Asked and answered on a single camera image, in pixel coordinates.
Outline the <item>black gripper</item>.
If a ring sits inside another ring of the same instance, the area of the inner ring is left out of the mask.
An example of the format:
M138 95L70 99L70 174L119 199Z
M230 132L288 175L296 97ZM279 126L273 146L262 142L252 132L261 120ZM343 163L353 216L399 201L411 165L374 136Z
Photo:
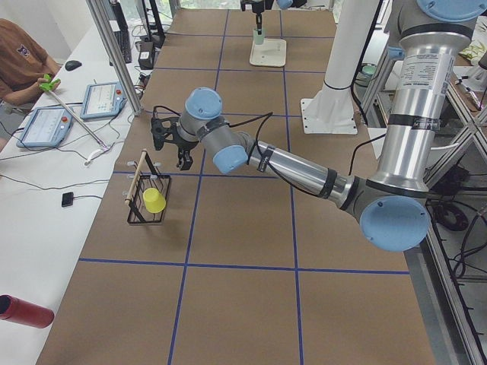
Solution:
M272 0L240 0L241 11L246 11L248 8L253 13L255 13L255 17L256 17L255 31L257 32L258 35L262 35L263 18L261 13L272 9Z
M182 171L189 170L193 165L190 151L198 145L199 140L182 127L177 117L168 117L164 119L164 122L169 122L169 126L164 132L165 141L175 144L179 148L177 168Z

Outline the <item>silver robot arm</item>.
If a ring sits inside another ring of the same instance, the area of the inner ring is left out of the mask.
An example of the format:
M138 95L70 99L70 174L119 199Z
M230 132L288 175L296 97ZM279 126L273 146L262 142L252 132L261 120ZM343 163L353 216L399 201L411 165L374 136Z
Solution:
M270 10L273 6L273 0L240 0L241 11L246 11L250 7L256 17L256 31L258 35L263 35L263 13ZM292 0L277 0L277 5L284 10L293 5Z
M393 3L387 30L403 65L373 175L341 175L239 132L222 116L219 94L207 87L196 88L170 121L182 168L190 168L190 152L201 144L223 174L249 165L329 199L353 216L378 248L401 252L417 246L430 225L424 175L454 62L485 9L484 1Z

